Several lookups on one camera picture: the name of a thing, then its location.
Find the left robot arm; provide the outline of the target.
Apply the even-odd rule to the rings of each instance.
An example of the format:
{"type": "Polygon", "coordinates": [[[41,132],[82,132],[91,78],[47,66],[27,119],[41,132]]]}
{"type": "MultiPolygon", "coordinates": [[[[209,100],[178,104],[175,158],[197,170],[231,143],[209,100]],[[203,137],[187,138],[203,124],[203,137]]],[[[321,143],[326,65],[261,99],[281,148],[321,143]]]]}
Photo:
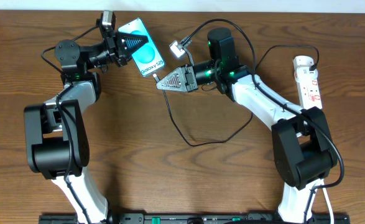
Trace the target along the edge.
{"type": "Polygon", "coordinates": [[[60,223],[118,223],[108,199],[88,170],[90,147],[82,114],[101,94],[99,74],[110,63],[122,67],[149,39],[145,35],[116,32],[113,26],[96,26],[102,42],[80,46],[76,39],[52,47],[61,66],[63,90],[52,99],[24,108],[27,163],[32,172],[51,180],[76,211],[60,223]]]}

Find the smartphone with teal screen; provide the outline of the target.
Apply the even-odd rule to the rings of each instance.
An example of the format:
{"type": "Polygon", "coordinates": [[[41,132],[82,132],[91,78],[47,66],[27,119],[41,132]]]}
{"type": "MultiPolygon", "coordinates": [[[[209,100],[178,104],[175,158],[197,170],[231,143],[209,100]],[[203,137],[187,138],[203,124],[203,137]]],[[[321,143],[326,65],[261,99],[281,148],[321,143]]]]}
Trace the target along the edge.
{"type": "Polygon", "coordinates": [[[144,44],[132,54],[132,59],[135,61],[137,68],[143,77],[155,73],[165,66],[165,60],[161,56],[141,18],[124,24],[118,28],[118,31],[147,36],[148,43],[144,44]]]}

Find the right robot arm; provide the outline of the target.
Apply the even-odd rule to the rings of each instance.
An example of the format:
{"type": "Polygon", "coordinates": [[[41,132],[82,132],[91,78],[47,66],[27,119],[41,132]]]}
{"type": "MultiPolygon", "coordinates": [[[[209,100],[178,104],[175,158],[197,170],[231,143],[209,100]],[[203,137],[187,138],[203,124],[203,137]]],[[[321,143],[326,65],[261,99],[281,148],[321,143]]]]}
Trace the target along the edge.
{"type": "Polygon", "coordinates": [[[210,59],[177,67],[156,80],[163,92],[193,92],[200,85],[214,83],[231,101],[247,108],[271,131],[274,162],[284,181],[282,201],[273,222],[336,223],[336,217],[315,215],[316,193],[327,191],[330,170],[343,167],[341,154],[332,141],[318,92],[317,60],[294,58],[294,77],[299,104],[286,100],[269,88],[255,73],[255,67],[241,64],[228,28],[207,35],[210,59]]]}

